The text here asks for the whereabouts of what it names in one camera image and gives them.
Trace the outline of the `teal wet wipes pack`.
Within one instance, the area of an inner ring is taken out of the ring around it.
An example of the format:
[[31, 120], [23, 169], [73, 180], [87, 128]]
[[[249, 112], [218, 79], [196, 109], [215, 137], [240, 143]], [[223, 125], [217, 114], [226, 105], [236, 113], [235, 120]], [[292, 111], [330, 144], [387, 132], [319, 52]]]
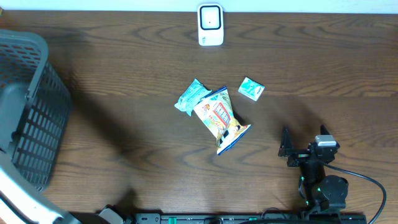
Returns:
[[211, 93], [201, 82], [197, 79], [190, 84], [186, 91], [180, 96], [174, 107], [176, 109], [186, 112], [189, 116], [192, 115], [194, 107], [201, 101], [201, 99]]

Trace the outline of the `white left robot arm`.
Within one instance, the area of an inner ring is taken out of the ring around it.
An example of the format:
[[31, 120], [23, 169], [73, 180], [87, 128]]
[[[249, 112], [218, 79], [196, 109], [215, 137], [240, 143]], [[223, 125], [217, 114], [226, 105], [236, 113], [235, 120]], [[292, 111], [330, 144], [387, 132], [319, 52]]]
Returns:
[[1, 153], [1, 218], [6, 223], [111, 223], [130, 221], [112, 208], [99, 214], [69, 212], [61, 209], [23, 178], [11, 162]]

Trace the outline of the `yellow snack bag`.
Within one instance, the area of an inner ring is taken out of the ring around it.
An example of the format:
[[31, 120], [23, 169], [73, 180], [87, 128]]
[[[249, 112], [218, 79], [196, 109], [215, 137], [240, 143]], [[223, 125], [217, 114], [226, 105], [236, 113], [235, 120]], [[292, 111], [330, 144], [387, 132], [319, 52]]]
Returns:
[[202, 98], [194, 112], [216, 138], [217, 155], [231, 149], [251, 129], [234, 117], [226, 86]]

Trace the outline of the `small green tissue pack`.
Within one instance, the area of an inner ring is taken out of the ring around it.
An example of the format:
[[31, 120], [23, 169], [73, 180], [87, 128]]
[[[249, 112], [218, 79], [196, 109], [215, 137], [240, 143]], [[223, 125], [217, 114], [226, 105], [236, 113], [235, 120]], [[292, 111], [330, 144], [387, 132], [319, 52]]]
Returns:
[[264, 91], [265, 86], [245, 77], [238, 91], [253, 101], [257, 101]]

